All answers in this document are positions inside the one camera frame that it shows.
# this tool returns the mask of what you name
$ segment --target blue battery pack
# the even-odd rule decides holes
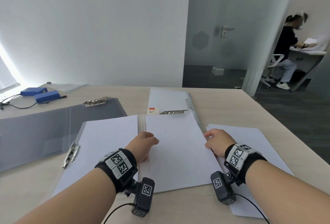
[[[48,102],[51,100],[58,99],[60,97],[61,97],[60,93],[57,90],[49,91],[49,92],[38,94],[38,95],[34,96],[37,103]]]
[[[42,93],[48,92],[47,88],[27,88],[21,91],[22,96],[34,96]]]

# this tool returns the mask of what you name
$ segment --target jeans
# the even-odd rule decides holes
[[[281,82],[289,82],[296,70],[297,65],[289,59],[279,62],[271,74],[272,78],[280,79]]]

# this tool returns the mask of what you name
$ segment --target desk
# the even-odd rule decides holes
[[[330,193],[330,166],[240,89],[171,88],[191,94],[202,126],[209,123],[259,128],[298,178]],[[128,115],[145,114],[149,87],[86,86],[68,94],[68,98],[30,109],[6,107],[0,116],[31,114],[80,104],[103,96],[117,97]],[[34,161],[0,173],[0,223],[9,224],[34,209],[52,195],[60,179],[65,154]],[[119,194],[113,208],[133,201]],[[144,218],[130,213],[130,207],[118,209],[109,223],[192,223],[192,224],[264,224],[265,220],[237,217],[218,202],[212,185],[155,194],[151,211]]]
[[[324,55],[326,54],[326,52],[325,51],[304,51],[303,49],[298,49],[298,48],[291,48],[290,50],[295,51],[295,52],[299,52],[299,53],[303,53],[305,55],[315,56],[315,59],[316,59],[315,63],[306,72],[306,74],[293,87],[291,87],[290,91],[294,92],[307,79],[308,74],[311,73],[318,66],[318,64],[322,61],[322,59],[323,59]]]

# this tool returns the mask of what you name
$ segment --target hand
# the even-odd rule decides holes
[[[317,43],[310,43],[310,44],[308,44],[308,48],[313,48],[315,46],[317,46]]]
[[[141,132],[128,143],[125,149],[128,149],[134,155],[137,164],[147,159],[149,151],[153,145],[159,143],[159,140],[150,132]]]
[[[210,137],[205,143],[205,147],[211,148],[213,152],[221,157],[225,156],[226,149],[237,142],[222,129],[211,129],[204,134],[204,137]]]

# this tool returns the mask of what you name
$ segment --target desk leg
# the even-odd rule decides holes
[[[320,56],[319,59],[316,61],[316,63],[314,63],[314,65],[311,67],[310,70],[307,71],[307,73],[297,82],[297,84],[295,84],[291,89],[290,91],[291,92],[295,92],[297,88],[299,88],[299,86],[306,80],[308,74],[313,70],[315,69],[318,64],[322,61],[323,57]]]

